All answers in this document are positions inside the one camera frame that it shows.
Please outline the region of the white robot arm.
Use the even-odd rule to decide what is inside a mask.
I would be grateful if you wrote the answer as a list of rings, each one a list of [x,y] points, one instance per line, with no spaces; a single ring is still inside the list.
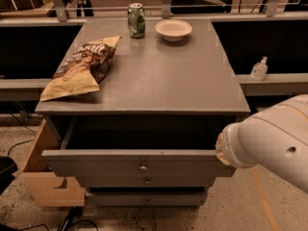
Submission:
[[[235,168],[261,165],[308,193],[308,95],[227,125],[218,136],[216,154]]]

